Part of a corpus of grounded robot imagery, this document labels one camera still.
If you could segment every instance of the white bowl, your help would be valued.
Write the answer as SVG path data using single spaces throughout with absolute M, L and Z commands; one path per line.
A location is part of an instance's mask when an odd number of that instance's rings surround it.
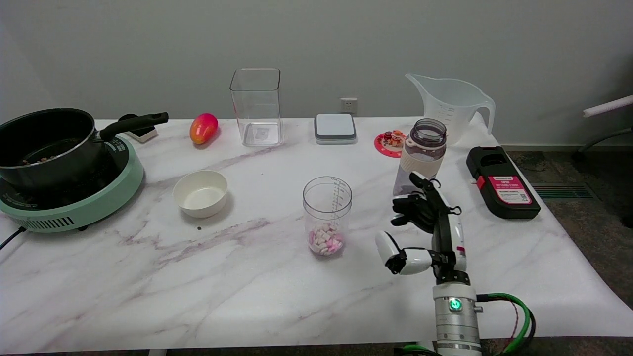
M 212 170 L 185 175 L 173 187 L 173 199 L 193 217 L 210 217 L 227 202 L 227 179 Z

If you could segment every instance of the marble table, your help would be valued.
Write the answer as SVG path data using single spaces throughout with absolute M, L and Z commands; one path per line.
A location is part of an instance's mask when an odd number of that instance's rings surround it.
M 0 353 L 434 340 L 431 271 L 393 276 L 373 242 L 385 229 L 401 246 L 430 247 L 428 234 L 390 226 L 398 160 L 372 144 L 415 120 L 357 118 L 357 144 L 319 146 L 311 119 L 289 118 L 276 148 L 242 146 L 234 120 L 221 120 L 219 137 L 202 148 L 188 138 L 190 120 L 161 125 L 158 137 L 134 143 L 146 178 L 128 205 L 86 231 L 25 232 L 0 251 Z M 437 176 L 463 209 L 477 291 L 517 295 L 537 336 L 633 336 L 631 309 L 541 200 L 531 221 L 487 210 L 465 159 L 474 146 L 497 144 L 475 117 Z M 172 198 L 174 184 L 200 169 L 221 172 L 230 189 L 226 207 L 204 220 Z M 320 175 L 354 193 L 347 246 L 328 260 L 309 251 L 303 227 L 301 191 Z M 0 236 L 16 228 L 0 215 Z M 509 303 L 484 309 L 481 337 L 508 337 Z

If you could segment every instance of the floor vent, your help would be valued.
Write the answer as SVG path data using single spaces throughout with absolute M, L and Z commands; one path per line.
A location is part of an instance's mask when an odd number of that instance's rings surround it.
M 531 183 L 536 193 L 544 201 L 572 201 L 597 199 L 587 184 Z

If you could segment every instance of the white pipe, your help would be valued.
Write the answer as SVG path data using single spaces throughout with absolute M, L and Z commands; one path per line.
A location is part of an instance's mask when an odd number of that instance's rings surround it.
M 631 104 L 633 104 L 633 95 L 629 95 L 626 98 L 611 101 L 607 104 L 594 106 L 593 108 L 583 110 L 582 113 L 584 114 L 585 117 L 590 117 L 593 115 L 606 113 L 607 111 L 615 110 L 617 108 L 621 108 L 623 106 L 627 106 Z

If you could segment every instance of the jug handle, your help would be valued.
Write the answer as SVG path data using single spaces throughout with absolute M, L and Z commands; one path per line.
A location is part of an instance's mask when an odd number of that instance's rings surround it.
M 490 115 L 488 116 L 488 134 L 492 135 L 492 125 L 494 124 L 494 102 L 485 102 L 481 104 L 480 108 L 487 108 L 490 111 Z

